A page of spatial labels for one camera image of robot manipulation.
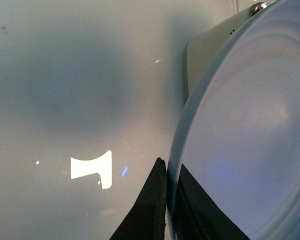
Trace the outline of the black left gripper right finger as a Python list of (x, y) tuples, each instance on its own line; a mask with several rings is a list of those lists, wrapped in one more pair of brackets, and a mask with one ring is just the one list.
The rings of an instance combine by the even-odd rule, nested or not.
[(248, 240), (182, 165), (176, 190), (178, 240)]

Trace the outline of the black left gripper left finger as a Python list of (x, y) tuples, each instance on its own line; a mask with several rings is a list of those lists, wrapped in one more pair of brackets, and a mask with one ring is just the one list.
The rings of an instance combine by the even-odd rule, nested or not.
[(157, 158), (133, 207), (112, 240), (163, 240), (166, 227), (167, 171)]

